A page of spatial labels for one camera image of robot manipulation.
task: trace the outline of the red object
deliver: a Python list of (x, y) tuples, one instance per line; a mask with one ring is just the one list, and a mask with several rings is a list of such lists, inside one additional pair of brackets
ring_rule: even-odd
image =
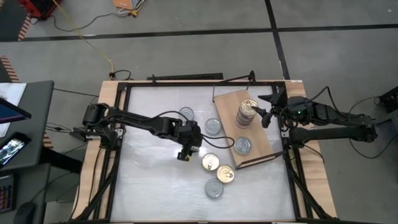
[(52, 0), (18, 0), (27, 13), (38, 19), (47, 19), (57, 7)]

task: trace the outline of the monitor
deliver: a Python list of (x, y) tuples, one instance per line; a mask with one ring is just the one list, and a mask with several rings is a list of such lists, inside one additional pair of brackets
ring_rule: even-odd
[(30, 113), (0, 98), (0, 124), (30, 119)]

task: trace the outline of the gray floor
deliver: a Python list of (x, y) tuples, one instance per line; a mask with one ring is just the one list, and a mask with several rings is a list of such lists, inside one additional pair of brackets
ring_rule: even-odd
[[(67, 0), (63, 6), (78, 26), (95, 16), (116, 12), (108, 0)], [(397, 24), (397, 1), (272, 1), (279, 27)], [(57, 24), (67, 26), (55, 13)], [(270, 27), (264, 1), (148, 0), (139, 17), (105, 17), (83, 30), (84, 34), (118, 34), (205, 29)], [(28, 37), (74, 35), (57, 31), (52, 21), (29, 28)], [(384, 93), (398, 84), (398, 29), (287, 32), (280, 38), (292, 79), (303, 80), (308, 96), (330, 86), (341, 110), (355, 102)], [(116, 69), (129, 69), (133, 78), (152, 74), (183, 75), (223, 72), (226, 78), (254, 70), (261, 79), (282, 79), (274, 39), (266, 34), (220, 34), (179, 37), (146, 37), (91, 40), (114, 62)], [(108, 78), (109, 65), (80, 40), (0, 43), (22, 82), (54, 80), (57, 88), (98, 94)], [(81, 123), (92, 97), (55, 92), (49, 121), (65, 126)], [(329, 103), (328, 98), (319, 98)], [(359, 105), (355, 112), (378, 117), (373, 103)], [(388, 124), (379, 127), (380, 137), (371, 144), (355, 142), (368, 155), (377, 154), (396, 134)], [(50, 133), (55, 148), (67, 151), (80, 142)], [(378, 159), (365, 159), (348, 141), (320, 141), (337, 214), (345, 220), (397, 223), (398, 144)], [(70, 177), (75, 183), (76, 177)], [(65, 188), (59, 186), (62, 193)], [(65, 220), (72, 205), (51, 202), (46, 223)]]

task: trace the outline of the cardboard box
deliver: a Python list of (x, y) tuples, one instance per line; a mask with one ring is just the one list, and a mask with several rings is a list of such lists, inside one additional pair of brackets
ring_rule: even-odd
[(112, 0), (113, 4), (116, 7), (122, 7), (128, 10), (134, 9), (134, 1), (133, 0)]

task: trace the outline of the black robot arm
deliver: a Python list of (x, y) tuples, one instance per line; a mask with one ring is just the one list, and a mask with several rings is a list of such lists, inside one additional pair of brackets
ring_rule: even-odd
[(289, 138), (292, 144), (302, 147), (310, 140), (350, 138), (355, 141), (373, 142), (377, 138), (373, 120), (365, 114), (342, 113), (331, 106), (316, 103), (312, 99), (302, 96), (285, 97), (285, 88), (280, 88), (278, 93), (259, 96), (260, 99), (271, 103), (271, 110), (254, 108), (262, 116), (262, 126), (268, 128), (272, 116), (281, 117), (285, 124), (317, 126), (338, 124), (342, 128), (313, 129), (298, 128), (289, 129)]
[(87, 130), (95, 131), (101, 137), (101, 144), (106, 147), (117, 146), (118, 135), (108, 128), (110, 124), (123, 124), (149, 131), (154, 136), (169, 139), (182, 145), (177, 159), (189, 161), (194, 152), (192, 146), (200, 147), (202, 135), (196, 121), (155, 116), (148, 118), (139, 114), (121, 111), (106, 104), (95, 104), (87, 107), (83, 125)]

